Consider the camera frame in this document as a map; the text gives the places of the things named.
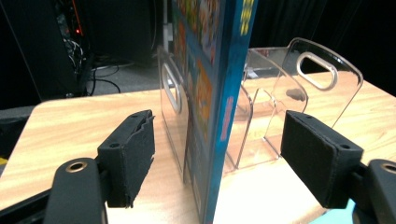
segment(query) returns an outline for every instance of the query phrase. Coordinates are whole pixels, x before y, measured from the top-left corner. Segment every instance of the colorful book cover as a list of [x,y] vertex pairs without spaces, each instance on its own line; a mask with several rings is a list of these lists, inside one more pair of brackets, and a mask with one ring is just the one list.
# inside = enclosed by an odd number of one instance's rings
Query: colorful book cover
[[173,0],[174,55],[191,105],[187,164],[212,223],[257,0]]

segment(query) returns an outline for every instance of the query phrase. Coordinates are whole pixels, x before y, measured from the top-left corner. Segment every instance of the table surface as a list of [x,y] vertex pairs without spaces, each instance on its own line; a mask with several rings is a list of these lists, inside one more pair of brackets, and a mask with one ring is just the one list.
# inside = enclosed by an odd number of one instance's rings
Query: table surface
[[[182,184],[161,116],[160,92],[140,91],[46,102],[29,118],[0,178],[0,210],[49,189],[56,169],[95,158],[130,114],[151,109],[156,154],[133,209],[107,209],[109,223],[197,223],[191,185]],[[334,129],[364,149],[362,162],[396,161],[396,98],[368,82]],[[223,176],[215,222],[308,222],[324,209],[280,159]]]

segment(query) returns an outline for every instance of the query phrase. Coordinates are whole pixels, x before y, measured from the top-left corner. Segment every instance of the book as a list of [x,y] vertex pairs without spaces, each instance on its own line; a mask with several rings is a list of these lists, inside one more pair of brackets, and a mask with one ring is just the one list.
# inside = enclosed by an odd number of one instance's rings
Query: book
[[257,0],[173,0],[174,57],[190,99],[187,169],[212,223]]

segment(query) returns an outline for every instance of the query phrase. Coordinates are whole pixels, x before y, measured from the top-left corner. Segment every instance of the acrylic book holder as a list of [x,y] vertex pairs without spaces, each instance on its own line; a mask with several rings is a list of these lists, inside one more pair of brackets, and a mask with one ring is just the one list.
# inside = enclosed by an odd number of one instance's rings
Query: acrylic book holder
[[360,89],[361,72],[317,43],[249,49],[224,172],[280,158],[286,110],[333,127]]

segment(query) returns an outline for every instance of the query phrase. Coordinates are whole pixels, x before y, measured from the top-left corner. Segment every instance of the wooden table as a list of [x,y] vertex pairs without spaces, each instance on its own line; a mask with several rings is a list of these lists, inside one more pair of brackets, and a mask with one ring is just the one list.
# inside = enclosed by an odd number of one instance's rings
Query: wooden table
[[[191,186],[183,185],[161,116],[159,91],[76,98],[38,105],[0,178],[0,209],[51,187],[56,169],[97,147],[130,114],[156,116],[155,160],[133,209],[107,209],[109,223],[197,223]],[[365,149],[362,162],[396,161],[396,98],[365,82],[334,129]],[[224,175],[217,223],[308,222],[322,214],[284,160]]]

